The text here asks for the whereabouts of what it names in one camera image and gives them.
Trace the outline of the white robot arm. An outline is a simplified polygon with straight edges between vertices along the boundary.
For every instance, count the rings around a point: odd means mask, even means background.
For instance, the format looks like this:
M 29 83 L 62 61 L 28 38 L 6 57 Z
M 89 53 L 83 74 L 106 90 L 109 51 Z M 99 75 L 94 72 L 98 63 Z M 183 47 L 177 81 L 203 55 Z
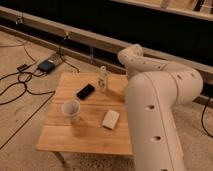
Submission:
M 125 66 L 125 90 L 136 171 L 185 171 L 172 107 L 197 98 L 200 73 L 181 63 L 146 57 L 140 45 L 118 53 Z

